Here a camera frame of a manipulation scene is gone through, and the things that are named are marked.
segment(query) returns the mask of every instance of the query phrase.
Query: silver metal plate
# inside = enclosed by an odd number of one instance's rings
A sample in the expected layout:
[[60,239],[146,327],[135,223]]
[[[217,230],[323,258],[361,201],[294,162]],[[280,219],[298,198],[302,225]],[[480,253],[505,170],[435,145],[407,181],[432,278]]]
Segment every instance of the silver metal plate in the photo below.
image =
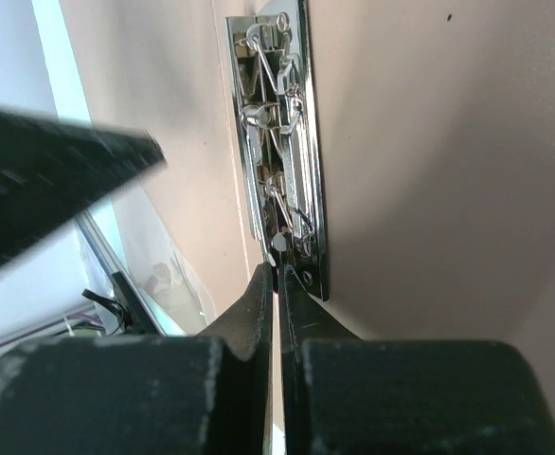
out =
[[250,229],[273,266],[328,299],[328,256],[305,0],[227,18]]

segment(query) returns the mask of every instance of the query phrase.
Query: metal latch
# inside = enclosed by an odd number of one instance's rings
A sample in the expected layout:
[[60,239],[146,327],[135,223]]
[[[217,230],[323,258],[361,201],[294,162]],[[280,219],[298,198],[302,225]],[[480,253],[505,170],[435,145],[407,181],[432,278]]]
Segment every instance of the metal latch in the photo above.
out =
[[252,235],[328,299],[328,257],[305,0],[227,18],[232,91]]

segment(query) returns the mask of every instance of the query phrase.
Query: metal mechanism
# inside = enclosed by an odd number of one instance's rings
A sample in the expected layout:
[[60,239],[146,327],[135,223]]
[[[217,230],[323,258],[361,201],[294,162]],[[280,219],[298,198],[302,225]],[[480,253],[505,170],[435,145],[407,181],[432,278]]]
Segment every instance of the metal mechanism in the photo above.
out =
[[328,258],[304,0],[227,18],[232,90],[252,235],[328,299]]

